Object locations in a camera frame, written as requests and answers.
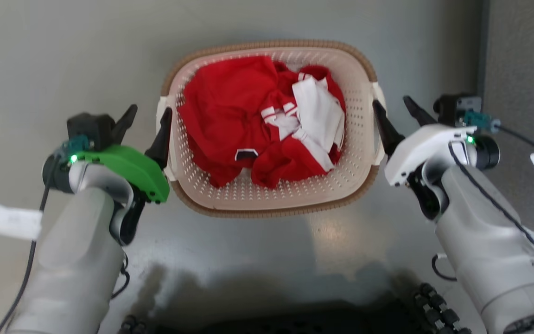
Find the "white stripe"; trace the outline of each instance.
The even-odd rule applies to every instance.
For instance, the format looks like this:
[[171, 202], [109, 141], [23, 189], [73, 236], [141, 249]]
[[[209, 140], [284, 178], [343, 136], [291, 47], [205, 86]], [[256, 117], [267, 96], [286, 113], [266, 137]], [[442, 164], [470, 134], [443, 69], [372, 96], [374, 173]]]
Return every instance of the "white stripe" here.
[[288, 103], [284, 104], [284, 111], [287, 112], [288, 110], [294, 108], [295, 106], [296, 106], [296, 104], [288, 102]]
[[308, 73], [303, 73], [303, 72], [300, 72], [298, 74], [298, 81], [301, 82], [302, 80], [309, 80], [310, 78], [314, 78], [313, 76], [311, 76], [310, 74]]
[[265, 108], [261, 111], [261, 117], [265, 118], [267, 116], [271, 116], [271, 115], [275, 115], [275, 108], [273, 108], [272, 106], [271, 107], [268, 107], [268, 108]]
[[299, 129], [296, 130], [295, 133], [292, 134], [292, 137], [294, 137], [297, 140], [302, 141], [302, 140], [306, 139], [306, 137], [308, 137], [308, 134], [306, 133], [306, 131], [304, 131], [304, 129], [299, 128]]
[[276, 118], [277, 116], [274, 114], [274, 115], [265, 117], [264, 121], [266, 124], [273, 124], [273, 121], [275, 121]]
[[289, 110], [288, 112], [286, 112], [286, 116], [292, 116], [292, 115], [294, 115], [297, 111], [298, 111], [298, 107], [293, 108], [292, 110]]
[[242, 149], [236, 150], [236, 154], [234, 155], [234, 161], [238, 161], [236, 160], [236, 158], [238, 158], [239, 152], [253, 152], [255, 156], [259, 156], [259, 154], [257, 153], [257, 150], [255, 150], [254, 148], [242, 148]]

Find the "brown basket rim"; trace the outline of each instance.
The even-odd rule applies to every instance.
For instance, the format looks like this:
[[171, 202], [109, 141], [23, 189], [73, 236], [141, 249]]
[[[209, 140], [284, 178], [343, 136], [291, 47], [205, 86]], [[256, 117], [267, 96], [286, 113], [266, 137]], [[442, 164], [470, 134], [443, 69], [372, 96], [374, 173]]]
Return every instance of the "brown basket rim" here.
[[[181, 59], [176, 65], [172, 68], [172, 71], [166, 76], [165, 82], [162, 85], [161, 96], [167, 96], [170, 91], [170, 85], [174, 80], [174, 77], [178, 71], [183, 68], [186, 64], [191, 61], [205, 56], [216, 55], [218, 53], [225, 53], [231, 51], [243, 51], [250, 49], [263, 49], [267, 47], [321, 47], [328, 49], [337, 49], [345, 51], [352, 55], [362, 66], [368, 76], [370, 82], [377, 82], [378, 78], [376, 72], [370, 63], [370, 61], [355, 47], [345, 44], [343, 42], [337, 42], [334, 40], [310, 40], [310, 39], [295, 39], [295, 40], [265, 40], [261, 42], [252, 42], [245, 44], [236, 44], [228, 46], [218, 46], [211, 47], [209, 49], [199, 50], [194, 53], [191, 53]], [[210, 209], [208, 207], [202, 206], [199, 203], [195, 202], [193, 199], [187, 195], [180, 183], [178, 181], [170, 182], [172, 189], [180, 198], [180, 200], [187, 205], [193, 211], [196, 211], [200, 214], [205, 214], [210, 217], [217, 218], [275, 218], [275, 217], [284, 217], [284, 216], [294, 216], [296, 214], [306, 214], [319, 211], [326, 211], [329, 209], [335, 209], [338, 207], [343, 207], [349, 205], [358, 198], [362, 197], [366, 191], [374, 183], [376, 176], [378, 174], [379, 167], [372, 165], [370, 167], [368, 177], [362, 183], [362, 185], [356, 189], [350, 195], [347, 195], [343, 199], [335, 199], [333, 201], [328, 201], [324, 203], [318, 203], [316, 205], [307, 205], [301, 207], [290, 207], [286, 209], [269, 209], [269, 210], [252, 210], [252, 211], [238, 211], [238, 210], [219, 210], [219, 209]]]

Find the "gray wall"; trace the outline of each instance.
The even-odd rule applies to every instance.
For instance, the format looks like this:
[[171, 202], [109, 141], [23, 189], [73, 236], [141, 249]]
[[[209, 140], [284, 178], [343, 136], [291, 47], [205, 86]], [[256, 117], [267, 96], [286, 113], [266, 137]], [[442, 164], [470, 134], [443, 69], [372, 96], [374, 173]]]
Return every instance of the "gray wall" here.
[[[484, 110], [534, 139], [534, 1], [492, 0]], [[534, 230], [534, 148], [498, 134], [502, 161], [489, 175]]]

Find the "clothing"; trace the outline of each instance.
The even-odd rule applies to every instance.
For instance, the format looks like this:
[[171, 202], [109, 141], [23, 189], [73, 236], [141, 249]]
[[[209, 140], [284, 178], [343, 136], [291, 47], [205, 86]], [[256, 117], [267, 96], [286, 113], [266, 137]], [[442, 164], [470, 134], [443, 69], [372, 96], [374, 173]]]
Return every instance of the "clothing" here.
[[269, 57], [230, 59], [200, 68], [183, 94], [193, 162], [214, 186], [248, 167], [253, 182], [274, 188], [323, 175], [341, 156], [343, 94], [322, 66], [298, 74]]
[[283, 139], [280, 144], [269, 146], [254, 162], [251, 178], [261, 186], [276, 188], [280, 180], [325, 175], [341, 158], [339, 148], [345, 125], [341, 89], [322, 66], [302, 68], [299, 80], [292, 85], [297, 105], [265, 119], [278, 128]]

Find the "laundry basket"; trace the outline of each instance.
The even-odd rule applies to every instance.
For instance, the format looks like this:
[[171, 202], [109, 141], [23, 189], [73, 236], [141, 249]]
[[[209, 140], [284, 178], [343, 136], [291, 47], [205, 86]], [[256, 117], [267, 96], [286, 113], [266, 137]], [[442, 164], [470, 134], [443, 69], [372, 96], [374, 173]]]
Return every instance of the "laundry basket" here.
[[[183, 89], [202, 66], [232, 58], [268, 55], [297, 71], [309, 64], [327, 66], [339, 84], [347, 106], [341, 159], [328, 175], [297, 182], [282, 180], [276, 189], [252, 183], [243, 170], [222, 188], [210, 184], [208, 174], [193, 163], [187, 132], [178, 114]], [[157, 109], [174, 110], [165, 174], [174, 192], [191, 209], [208, 216], [268, 218], [342, 207], [362, 196], [374, 182], [384, 156], [372, 101], [384, 97], [368, 59], [356, 48], [322, 40], [272, 40], [214, 47], [182, 59], [167, 76]]]

